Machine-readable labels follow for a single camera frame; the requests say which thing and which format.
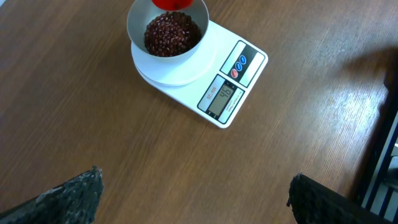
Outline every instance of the wood grain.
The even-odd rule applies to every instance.
[[[0,7],[0,212],[93,164],[96,223],[295,223],[298,172],[348,195],[387,96],[388,57],[372,55],[396,51],[397,1],[207,0],[270,58],[228,129],[138,75],[132,3]]]

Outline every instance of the digital kitchen scale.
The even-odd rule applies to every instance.
[[[268,62],[262,50],[211,21],[186,61],[161,62],[133,42],[131,53],[146,82],[220,128],[231,124]]]

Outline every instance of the red bean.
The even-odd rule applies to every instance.
[[[144,34],[145,48],[160,57],[183,54],[200,39],[199,27],[183,12],[163,13],[148,24]]]

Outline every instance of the red lid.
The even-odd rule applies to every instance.
[[[193,0],[152,0],[152,2],[163,10],[175,11],[190,6]]]

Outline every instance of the scale display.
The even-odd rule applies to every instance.
[[[198,108],[225,124],[241,100],[244,91],[221,75],[216,75],[201,98]]]
[[[231,98],[233,91],[234,90],[232,88],[228,87],[227,85],[223,85],[213,103],[210,105],[209,110],[215,115],[219,116],[228,100]]]

